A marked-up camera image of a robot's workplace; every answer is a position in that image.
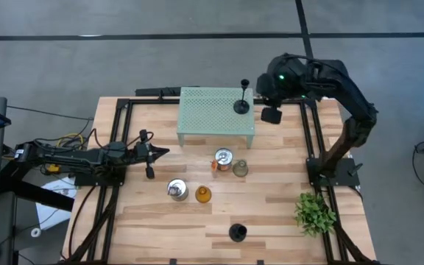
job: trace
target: green plant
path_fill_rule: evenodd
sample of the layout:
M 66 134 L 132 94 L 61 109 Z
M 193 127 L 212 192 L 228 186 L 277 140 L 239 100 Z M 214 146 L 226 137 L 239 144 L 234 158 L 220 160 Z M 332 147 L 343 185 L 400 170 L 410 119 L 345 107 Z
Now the green plant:
M 336 214 L 326 206 L 323 197 L 310 193 L 301 194 L 296 203 L 297 226 L 303 225 L 304 235 L 317 236 L 320 233 L 333 232 Z

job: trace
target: green perforated platform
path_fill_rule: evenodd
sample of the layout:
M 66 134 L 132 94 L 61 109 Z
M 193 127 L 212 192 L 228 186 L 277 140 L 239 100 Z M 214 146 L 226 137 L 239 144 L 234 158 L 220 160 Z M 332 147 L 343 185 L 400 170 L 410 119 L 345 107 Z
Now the green perforated platform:
M 233 103 L 241 99 L 241 88 L 181 88 L 177 137 L 184 144 L 184 135 L 245 135 L 251 147 L 255 135 L 252 88 L 244 99 L 250 111 L 240 115 Z

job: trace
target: wooden table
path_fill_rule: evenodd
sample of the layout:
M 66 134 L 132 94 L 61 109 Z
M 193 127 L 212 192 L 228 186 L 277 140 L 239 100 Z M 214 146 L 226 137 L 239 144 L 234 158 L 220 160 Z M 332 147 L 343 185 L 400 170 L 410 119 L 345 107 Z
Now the wooden table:
M 109 141 L 117 98 L 99 100 L 93 127 L 99 141 Z M 156 178 L 145 177 L 145 166 L 130 166 L 120 189 L 109 264 L 326 264 L 320 236 L 302 235 L 294 220 L 295 202 L 300 193 L 313 191 L 305 168 L 307 150 L 298 105 L 282 107 L 280 125 L 260 120 L 263 106 L 255 106 L 256 131 L 251 149 L 245 137 L 189 136 L 180 147 L 176 135 L 178 105 L 136 105 L 130 122 L 129 141 L 140 129 L 155 133 L 155 146 L 170 148 L 154 165 Z M 318 104 L 327 148 L 342 130 L 337 102 Z M 311 112 L 308 111 L 314 137 Z M 89 147 L 97 145 L 89 141 Z M 235 159 L 246 159 L 249 174 L 236 177 L 231 171 L 214 175 L 210 162 L 219 147 L 231 149 Z M 189 197 L 175 202 L 166 194 L 173 178 L 182 178 Z M 200 185 L 212 191 L 209 203 L 198 203 L 194 192 Z M 63 254 L 68 255 L 68 236 L 75 213 L 89 187 L 78 191 L 66 236 Z M 369 258 L 375 258 L 361 199 L 349 188 L 335 188 L 343 228 Z M 76 248 L 92 227 L 99 188 L 91 194 L 79 215 L 74 232 Z M 247 226 L 241 243 L 231 241 L 232 224 Z M 104 231 L 100 233 L 96 257 L 100 258 Z M 337 255 L 336 240 L 333 252 Z

